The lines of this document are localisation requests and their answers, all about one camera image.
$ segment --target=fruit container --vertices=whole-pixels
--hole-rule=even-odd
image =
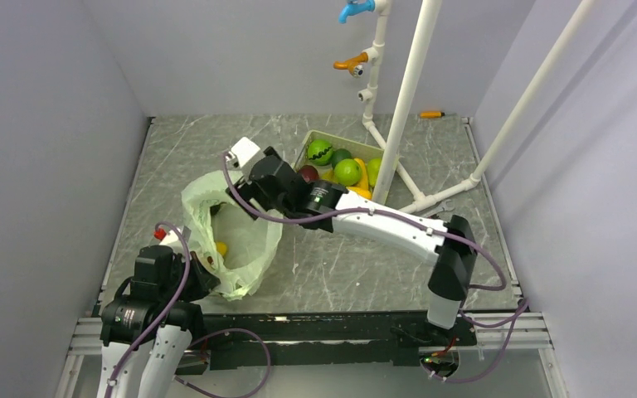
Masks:
[[[294,162],[294,170],[299,170],[303,165],[310,164],[316,167],[319,175],[323,175],[325,172],[331,169],[330,163],[326,166],[317,166],[311,163],[306,158],[306,149],[309,147],[309,144],[315,139],[325,139],[326,141],[330,142],[333,150],[340,148],[347,149],[348,151],[350,151],[354,158],[361,158],[365,161],[366,164],[370,161],[370,159],[382,158],[382,156],[384,155],[384,149],[382,148],[373,147],[365,143],[359,143],[357,141],[352,141],[351,139],[324,133],[323,131],[310,130],[308,133],[306,133],[306,138],[304,138],[304,141],[301,143],[301,151],[299,151],[299,156]],[[397,157],[397,160],[395,160],[394,164],[392,164],[390,167],[392,172],[396,171],[396,165],[398,164],[398,162],[399,158]]]

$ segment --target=wrench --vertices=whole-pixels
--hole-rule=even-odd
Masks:
[[[421,214],[419,217],[424,217],[424,218],[431,217],[431,216],[435,216],[436,214],[442,211],[453,211],[453,210],[455,210],[455,206],[453,205],[453,200],[445,199],[444,201],[439,203],[438,206],[432,207],[431,209],[424,211],[424,213]]]

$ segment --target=orange faucet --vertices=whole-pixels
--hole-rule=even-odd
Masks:
[[[367,62],[368,57],[366,52],[361,52],[359,56],[354,56],[349,60],[343,62],[335,61],[333,68],[338,70],[348,70],[352,77],[360,77],[362,75],[362,63]]]

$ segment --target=marble surface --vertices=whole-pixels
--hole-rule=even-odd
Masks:
[[[390,115],[375,123],[386,135]],[[261,148],[272,145],[293,162],[310,129],[376,145],[356,115],[204,115],[156,118],[149,131],[139,176],[124,229],[109,275],[104,304],[118,285],[133,273],[138,250],[154,242],[157,221],[182,223],[182,189],[201,175],[220,167],[219,153],[240,137],[252,138]],[[401,141],[402,164],[427,194],[466,178],[475,160],[460,117],[419,119],[412,115]],[[387,205],[396,209],[411,203],[401,179],[392,183]],[[475,239],[490,250],[504,268],[506,263],[489,202],[482,187],[453,197],[455,210],[441,213],[465,217]],[[202,301],[204,313],[283,313],[315,311],[378,311],[426,309],[430,292],[426,283],[431,264],[350,236],[307,231],[286,226],[273,264],[257,292],[228,302],[220,297]],[[472,282],[496,284],[497,276],[479,256]],[[501,292],[471,290],[467,308],[513,309],[516,300],[509,286]]]

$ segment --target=blue faucet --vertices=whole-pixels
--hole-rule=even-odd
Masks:
[[[375,11],[375,0],[367,0],[360,4],[357,3],[357,0],[348,0],[348,4],[341,11],[340,17],[338,17],[338,21],[345,23],[348,21],[348,17],[365,11]]]

